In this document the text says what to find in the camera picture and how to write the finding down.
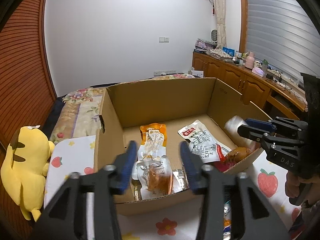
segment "brown food item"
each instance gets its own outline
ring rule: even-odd
[[[149,191],[160,189],[161,191],[164,191],[167,195],[169,195],[172,190],[172,182],[172,173],[170,176],[164,176],[163,174],[159,173],[154,167],[150,167],[148,182]]]
[[[252,151],[245,147],[237,147],[236,149],[232,150],[228,153],[226,162],[240,162],[245,157],[249,156],[252,153]]]

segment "window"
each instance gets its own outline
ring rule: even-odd
[[[248,0],[246,51],[299,80],[320,75],[320,35],[296,0]]]

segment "white strawberry-print mat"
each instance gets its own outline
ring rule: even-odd
[[[56,145],[51,157],[44,206],[59,189],[67,176],[78,171],[81,174],[93,172],[95,136],[66,139]],[[284,193],[287,171],[266,160],[266,152],[257,158],[246,172],[265,194],[289,230],[300,212],[300,207],[289,203]],[[87,200],[88,240],[95,240],[93,230],[93,199]],[[202,198],[181,203],[157,212],[125,217],[118,215],[123,240],[196,238]]]

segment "metal bolt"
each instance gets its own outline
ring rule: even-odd
[[[204,171],[212,171],[213,170],[213,167],[209,164],[204,164],[201,166],[202,170]]]
[[[238,178],[240,179],[246,179],[248,177],[246,172],[240,172],[237,174]]]
[[[103,169],[105,171],[114,171],[116,169],[116,166],[114,166],[113,164],[109,164],[103,167]]]
[[[80,175],[81,174],[79,172],[72,172],[72,173],[70,173],[69,178],[71,178],[71,179],[79,179]]]

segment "white wall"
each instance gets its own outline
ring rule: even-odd
[[[45,42],[57,95],[186,72],[215,24],[208,0],[46,0]],[[169,37],[169,43],[159,43]]]
[[[241,0],[226,0],[226,35],[228,48],[239,50]]]

